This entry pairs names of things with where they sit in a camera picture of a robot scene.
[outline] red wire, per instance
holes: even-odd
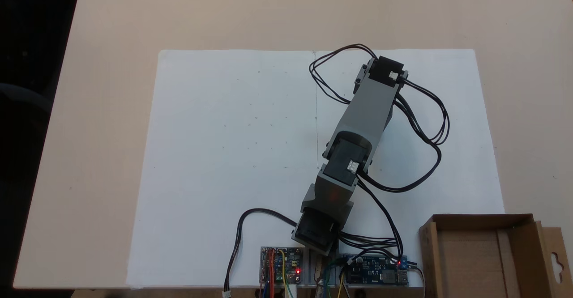
[[[274,249],[271,249],[272,252],[270,253],[270,298],[274,298]]]

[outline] blue wire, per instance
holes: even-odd
[[[266,298],[266,286],[268,285],[268,282],[265,282],[265,289],[262,290],[262,298]]]

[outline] cable bundle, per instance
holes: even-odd
[[[335,100],[336,102],[340,102],[342,104],[350,104],[350,100],[346,99],[346,98],[342,98],[338,93],[336,93],[336,91],[334,89],[332,89],[325,81],[324,79],[321,77],[321,75],[318,73],[318,71],[316,70],[317,67],[321,66],[324,64],[324,62],[328,61],[329,59],[333,58],[335,55],[337,55],[338,53],[345,51],[345,50],[350,50],[350,49],[358,49],[358,50],[362,50],[365,51],[366,53],[368,53],[371,57],[376,58],[376,55],[374,54],[374,51],[372,51],[369,47],[367,47],[364,44],[351,44],[351,45],[346,45],[346,47],[341,47],[340,49],[337,49],[336,51],[332,51],[331,53],[328,53],[326,55],[323,55],[319,58],[317,58],[315,61],[313,61],[309,66],[308,66],[308,71],[311,73],[312,78],[315,80],[316,85],[319,86],[319,88],[324,92],[324,94],[326,94],[329,98],[331,98],[332,100]],[[330,94],[328,94],[326,92],[326,90],[324,88],[327,88],[328,90],[330,90],[334,96],[331,96]]]

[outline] robotic arm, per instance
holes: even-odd
[[[323,157],[328,160],[308,188],[292,239],[328,255],[352,209],[350,197],[359,170],[368,171],[382,132],[392,117],[393,101],[407,78],[403,64],[371,58],[356,76],[354,98],[338,122]]]

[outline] yellow wire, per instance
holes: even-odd
[[[285,253],[282,250],[279,250],[279,252],[282,255],[282,284],[285,286],[285,298],[288,298],[288,291],[287,289],[289,289],[287,287],[287,276],[285,274],[285,260],[287,259],[287,257],[285,257]]]
[[[344,273],[342,273],[342,276],[340,276],[340,286],[338,287],[338,296],[337,298],[340,298],[340,292],[342,291],[342,282],[344,281]]]

